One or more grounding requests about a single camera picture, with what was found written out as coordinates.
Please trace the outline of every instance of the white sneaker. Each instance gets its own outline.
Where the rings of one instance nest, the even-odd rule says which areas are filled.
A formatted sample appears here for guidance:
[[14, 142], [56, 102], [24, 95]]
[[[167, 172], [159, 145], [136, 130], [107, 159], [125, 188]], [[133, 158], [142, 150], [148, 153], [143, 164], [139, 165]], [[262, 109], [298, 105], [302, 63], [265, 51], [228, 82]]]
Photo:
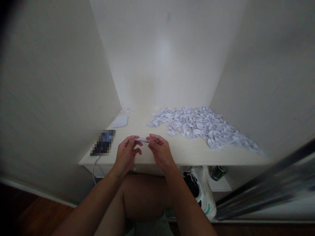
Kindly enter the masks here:
[[196, 200], [207, 218], [212, 220], [217, 214], [217, 207], [208, 181], [208, 167], [195, 166], [191, 168], [191, 172], [196, 177], [200, 189], [199, 196], [196, 197]]

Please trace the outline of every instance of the can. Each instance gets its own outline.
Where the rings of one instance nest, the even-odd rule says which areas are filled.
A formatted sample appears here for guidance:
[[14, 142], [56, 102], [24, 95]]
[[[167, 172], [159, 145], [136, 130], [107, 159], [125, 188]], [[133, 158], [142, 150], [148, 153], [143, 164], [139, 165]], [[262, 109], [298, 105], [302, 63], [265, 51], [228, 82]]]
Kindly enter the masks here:
[[221, 179], [225, 174], [227, 173], [227, 167], [226, 166], [215, 166], [210, 174], [211, 179], [214, 181], [218, 181]]

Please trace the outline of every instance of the charging cable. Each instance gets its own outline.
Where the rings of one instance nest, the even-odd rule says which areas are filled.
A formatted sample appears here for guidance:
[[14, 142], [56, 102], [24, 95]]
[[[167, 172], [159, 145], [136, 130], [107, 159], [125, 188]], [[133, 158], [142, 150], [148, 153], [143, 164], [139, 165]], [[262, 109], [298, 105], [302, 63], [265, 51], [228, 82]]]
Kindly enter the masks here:
[[96, 166], [96, 162], [98, 162], [98, 160], [100, 159], [101, 156], [98, 156], [98, 158], [96, 159], [94, 165], [93, 165], [93, 170], [92, 170], [92, 175], [93, 175], [93, 181], [94, 181], [94, 184], [96, 185], [96, 181], [95, 181], [95, 175], [94, 175], [94, 168]]

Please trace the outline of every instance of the sneaker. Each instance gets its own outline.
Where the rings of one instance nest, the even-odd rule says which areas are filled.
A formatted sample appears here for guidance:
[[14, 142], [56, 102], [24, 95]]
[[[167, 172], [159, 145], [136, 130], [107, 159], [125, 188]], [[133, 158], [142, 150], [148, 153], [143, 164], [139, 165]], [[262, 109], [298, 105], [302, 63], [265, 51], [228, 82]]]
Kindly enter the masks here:
[[197, 183], [196, 177], [193, 175], [191, 171], [185, 171], [184, 173], [184, 181], [187, 184], [189, 190], [193, 194], [194, 198], [199, 196], [199, 185]]
[[206, 214], [209, 220], [212, 220], [217, 214], [216, 202], [214, 201], [212, 191], [209, 185], [209, 170], [207, 166], [195, 166], [191, 168], [192, 175], [196, 178], [200, 192], [196, 198], [199, 206]]

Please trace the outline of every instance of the leg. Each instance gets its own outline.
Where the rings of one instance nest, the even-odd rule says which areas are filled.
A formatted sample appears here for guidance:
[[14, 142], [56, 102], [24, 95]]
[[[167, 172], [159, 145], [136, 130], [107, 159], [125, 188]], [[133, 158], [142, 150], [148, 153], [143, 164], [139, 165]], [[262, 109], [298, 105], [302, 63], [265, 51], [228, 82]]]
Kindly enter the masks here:
[[148, 221], [161, 216], [171, 206], [165, 178], [152, 175], [127, 175], [109, 205], [95, 235], [122, 235], [125, 218]]

